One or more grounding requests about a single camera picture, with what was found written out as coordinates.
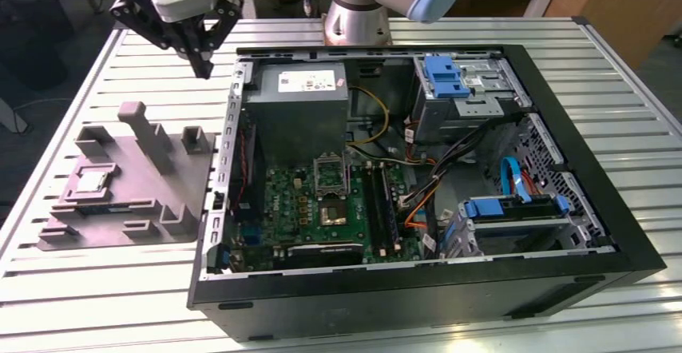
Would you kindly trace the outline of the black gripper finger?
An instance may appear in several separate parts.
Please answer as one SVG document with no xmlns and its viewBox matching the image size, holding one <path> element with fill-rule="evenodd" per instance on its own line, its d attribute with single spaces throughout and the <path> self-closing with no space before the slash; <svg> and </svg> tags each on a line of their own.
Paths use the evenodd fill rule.
<svg viewBox="0 0 682 353">
<path fill-rule="evenodd" d="M 133 0 L 114 0 L 109 9 L 113 18 L 133 30 L 149 43 L 156 46 L 156 22 L 153 17 Z M 178 54 L 177 56 L 188 61 L 194 77 L 198 77 L 200 58 L 198 54 Z"/>
<path fill-rule="evenodd" d="M 213 52 L 224 43 L 224 40 L 230 33 L 237 21 L 241 18 L 241 9 L 244 0 L 216 0 L 213 12 L 217 14 L 216 23 L 206 29 L 204 20 L 200 20 L 200 36 L 198 36 L 198 58 L 200 71 L 198 77 L 208 79 L 213 69 L 210 57 Z"/>
</svg>

